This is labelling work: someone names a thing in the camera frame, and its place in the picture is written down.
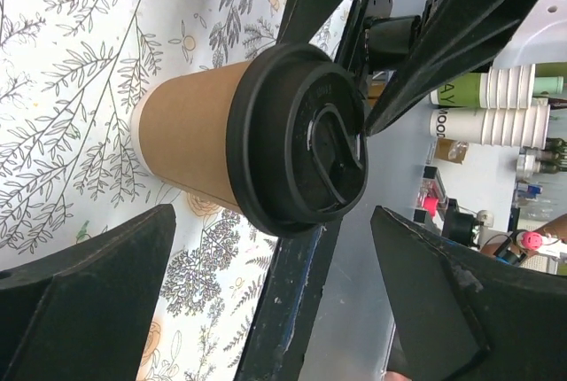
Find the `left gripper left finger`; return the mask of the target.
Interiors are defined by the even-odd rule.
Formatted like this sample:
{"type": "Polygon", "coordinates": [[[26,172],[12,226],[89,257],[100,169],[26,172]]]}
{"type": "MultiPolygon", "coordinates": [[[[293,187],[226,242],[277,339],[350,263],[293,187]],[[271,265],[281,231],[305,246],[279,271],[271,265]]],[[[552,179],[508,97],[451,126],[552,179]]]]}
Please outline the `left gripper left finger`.
{"type": "Polygon", "coordinates": [[[175,236],[158,205],[1,272],[3,380],[134,380],[175,236]]]}

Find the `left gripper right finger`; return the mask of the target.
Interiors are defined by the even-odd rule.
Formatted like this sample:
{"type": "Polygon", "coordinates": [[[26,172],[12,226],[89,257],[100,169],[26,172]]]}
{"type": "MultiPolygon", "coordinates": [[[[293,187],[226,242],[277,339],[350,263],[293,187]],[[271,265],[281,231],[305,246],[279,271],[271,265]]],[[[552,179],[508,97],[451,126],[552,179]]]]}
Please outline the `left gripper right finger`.
{"type": "Polygon", "coordinates": [[[564,380],[566,279],[514,267],[382,206],[371,231],[412,380],[564,380]]]}

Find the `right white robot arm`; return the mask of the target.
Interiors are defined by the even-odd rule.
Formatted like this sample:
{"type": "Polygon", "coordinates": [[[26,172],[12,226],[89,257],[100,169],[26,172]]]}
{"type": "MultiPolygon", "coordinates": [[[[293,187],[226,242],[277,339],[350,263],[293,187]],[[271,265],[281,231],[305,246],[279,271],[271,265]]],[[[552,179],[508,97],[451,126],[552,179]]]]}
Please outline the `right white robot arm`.
{"type": "MultiPolygon", "coordinates": [[[[343,0],[287,0],[281,43],[306,43],[343,0]]],[[[410,46],[365,129],[391,126],[442,83],[492,64],[566,59],[566,0],[442,0],[410,46]]]]}

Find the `brown paper coffee cup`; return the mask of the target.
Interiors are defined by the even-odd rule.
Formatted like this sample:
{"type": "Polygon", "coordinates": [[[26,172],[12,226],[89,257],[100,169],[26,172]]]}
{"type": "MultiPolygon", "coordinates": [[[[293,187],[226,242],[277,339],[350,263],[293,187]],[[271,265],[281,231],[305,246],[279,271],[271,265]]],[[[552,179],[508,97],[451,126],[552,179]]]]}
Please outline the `brown paper coffee cup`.
{"type": "Polygon", "coordinates": [[[152,175],[239,211],[226,158],[229,111],[248,62],[185,74],[150,89],[130,121],[133,149],[152,175]]]}

